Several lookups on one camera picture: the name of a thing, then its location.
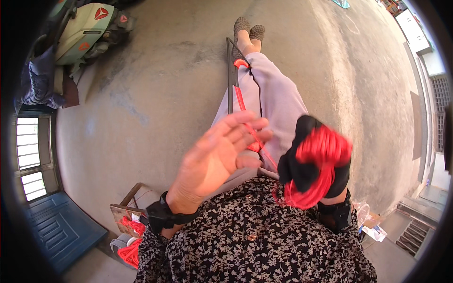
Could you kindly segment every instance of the person's left hand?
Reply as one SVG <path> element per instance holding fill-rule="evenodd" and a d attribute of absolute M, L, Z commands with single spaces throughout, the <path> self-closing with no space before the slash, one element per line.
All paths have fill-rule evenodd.
<path fill-rule="evenodd" d="M 257 158 L 239 155 L 255 142 L 245 123 L 258 130 L 256 135 L 262 143 L 272 138 L 272 131 L 261 130 L 269 124 L 268 120 L 255 116 L 252 111 L 226 116 L 185 154 L 166 197 L 173 213 L 194 213 L 203 198 L 217 190 L 237 169 L 261 166 Z"/>

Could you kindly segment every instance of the white cabinet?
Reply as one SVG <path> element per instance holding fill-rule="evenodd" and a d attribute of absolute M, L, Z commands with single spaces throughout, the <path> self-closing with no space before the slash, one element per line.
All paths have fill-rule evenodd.
<path fill-rule="evenodd" d="M 429 43 L 416 22 L 414 16 L 409 10 L 404 11 L 395 17 L 396 21 L 400 24 L 404 35 L 409 41 L 410 47 L 414 52 L 418 52 L 429 47 Z"/>

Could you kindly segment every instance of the black frame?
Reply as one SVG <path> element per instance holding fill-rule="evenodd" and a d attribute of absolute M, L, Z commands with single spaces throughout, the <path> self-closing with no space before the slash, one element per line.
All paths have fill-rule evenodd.
<path fill-rule="evenodd" d="M 435 39 L 452 85 L 451 9 L 440 0 L 412 0 L 412 4 Z M 15 281 L 62 282 L 36 245 L 22 203 L 14 192 L 11 171 L 12 97 L 19 85 L 19 74 L 33 41 L 38 37 L 53 1 L 3 1 L 1 15 L 1 251 L 2 276 Z M 453 250 L 453 191 L 429 248 L 407 276 L 405 282 L 452 282 L 450 253 Z"/>

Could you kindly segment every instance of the shoe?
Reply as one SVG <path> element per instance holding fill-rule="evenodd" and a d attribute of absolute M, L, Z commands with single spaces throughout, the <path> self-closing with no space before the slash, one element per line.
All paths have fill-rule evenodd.
<path fill-rule="evenodd" d="M 250 29 L 249 32 L 249 37 L 250 39 L 257 39 L 261 42 L 263 42 L 264 39 L 264 26 L 257 24 L 253 28 Z"/>
<path fill-rule="evenodd" d="M 237 33 L 240 30 L 245 30 L 250 33 L 250 23 L 245 17 L 237 18 L 236 22 L 234 23 L 233 32 L 234 32 L 234 44 L 237 46 Z M 234 59 L 242 58 L 239 51 L 233 46 L 233 50 L 231 51 L 231 55 Z"/>

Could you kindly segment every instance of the light purple pants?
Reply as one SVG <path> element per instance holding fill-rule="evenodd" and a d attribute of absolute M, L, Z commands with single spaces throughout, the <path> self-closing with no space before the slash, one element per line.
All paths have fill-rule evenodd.
<path fill-rule="evenodd" d="M 250 63 L 253 76 L 245 66 L 239 68 L 238 81 L 242 98 L 247 110 L 254 111 L 257 115 L 260 115 L 262 110 L 262 117 L 269 120 L 268 129 L 274 132 L 274 136 L 264 147 L 272 156 L 273 160 L 278 163 L 280 157 L 291 147 L 295 136 L 297 119 L 302 115 L 308 114 L 308 111 L 297 91 L 296 85 L 288 77 L 283 75 L 277 66 L 264 54 L 253 52 L 246 55 L 246 59 Z M 233 112 L 237 111 L 240 111 L 240 108 L 236 93 L 233 90 Z M 227 114 L 228 89 L 223 96 L 212 125 Z M 251 150 L 246 150 L 241 153 L 261 159 L 263 161 L 262 168 L 243 168 L 237 170 L 210 197 L 237 187 L 259 174 L 278 179 L 277 171 L 273 168 L 270 160 L 266 156 L 263 156 L 262 152 L 263 150 L 258 154 Z"/>

